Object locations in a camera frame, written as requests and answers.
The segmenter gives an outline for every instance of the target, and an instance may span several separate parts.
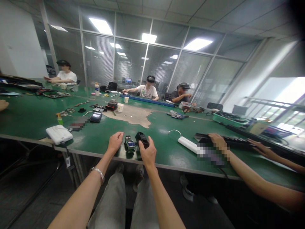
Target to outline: paper cup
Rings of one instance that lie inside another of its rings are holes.
[[[122,112],[123,111],[123,107],[124,107],[124,104],[118,103],[118,112]]]

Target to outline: fluorescent light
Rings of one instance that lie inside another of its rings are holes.
[[[188,45],[185,46],[184,49],[198,51],[211,43],[212,43],[212,41],[196,38],[195,40],[188,43]]]
[[[87,49],[91,49],[91,50],[95,50],[94,48],[90,47],[90,46],[85,46]]]
[[[121,47],[119,44],[115,44],[115,47],[116,47],[116,48],[122,49],[122,47]]]
[[[105,20],[100,20],[95,18],[89,18],[89,19],[100,33],[113,35],[108,23]]]
[[[157,39],[156,35],[142,33],[142,41],[146,43],[155,43],[156,39]]]
[[[65,30],[63,27],[56,26],[56,25],[50,25],[50,26],[52,26],[53,28],[55,28],[55,29],[57,29],[57,30],[61,30],[61,31],[67,32],[67,30]]]

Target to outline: smartphone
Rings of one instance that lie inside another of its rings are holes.
[[[90,117],[90,122],[100,122],[102,118],[102,113],[94,112]]]

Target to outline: green table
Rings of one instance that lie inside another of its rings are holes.
[[[7,88],[7,90],[18,93],[25,92],[15,88]],[[39,140],[47,137],[45,129],[58,125],[56,113],[64,111],[67,108],[75,108],[76,111],[72,115],[81,116],[83,114],[77,112],[79,107],[84,107],[89,111],[92,110],[89,106],[94,103],[106,105],[105,101],[117,98],[117,96],[95,97],[91,95],[93,91],[93,88],[85,90],[83,87],[79,87],[77,92],[71,92],[73,96],[61,99],[51,99],[44,96],[27,94],[23,94],[21,97],[5,97],[4,99],[10,105],[0,113],[0,137],[52,146],[50,143],[44,143]],[[78,103],[86,102],[89,98],[96,98],[96,100],[79,107],[74,107]],[[121,97],[118,97],[117,100],[121,103],[124,102]],[[166,112],[169,112],[171,109],[180,111],[178,108],[170,108],[135,100],[129,100],[128,105],[152,110],[151,115],[148,116],[148,120],[151,122],[148,129],[141,125],[129,124],[126,121],[115,120],[103,115],[100,123],[88,123],[81,131],[72,132],[73,139],[68,141],[66,145],[68,150],[73,153],[80,182],[86,176],[86,169],[82,166],[79,155],[102,157],[107,149],[109,137],[117,131],[125,132],[125,135],[130,135],[134,141],[134,137],[138,131],[145,133],[146,136],[151,136],[157,148],[157,167],[225,177],[219,169],[214,168],[214,166],[207,162],[198,161],[196,154],[179,144],[177,142],[180,136],[179,133],[171,132],[168,134],[168,131],[172,129],[179,130],[184,137],[195,143],[195,133],[207,134],[216,132],[220,135],[235,137],[242,137],[241,135],[212,121],[211,117],[203,113],[195,114],[194,112],[190,112],[189,118],[177,120],[166,115]],[[74,121],[74,118],[66,116],[63,117],[63,121],[64,126],[67,127]],[[66,149],[62,146],[55,146],[54,148],[66,152]],[[237,149],[233,151],[264,179],[300,191],[305,190],[305,178],[300,174],[283,165],[271,162],[257,153]],[[123,144],[116,153],[114,160],[142,163],[138,159],[138,154],[127,155]],[[240,179],[231,166],[225,168],[224,171],[230,179]]]

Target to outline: gray t-shirt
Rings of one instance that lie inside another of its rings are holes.
[[[169,101],[172,101],[172,99],[177,98],[177,97],[179,97],[178,91],[173,91],[173,92],[169,95],[168,100],[169,100]],[[189,101],[189,97],[188,97],[188,96],[183,97],[182,99],[180,99],[180,100],[179,100],[178,102],[176,102],[176,103],[181,103],[181,101],[183,101],[183,102],[188,102],[188,101]]]

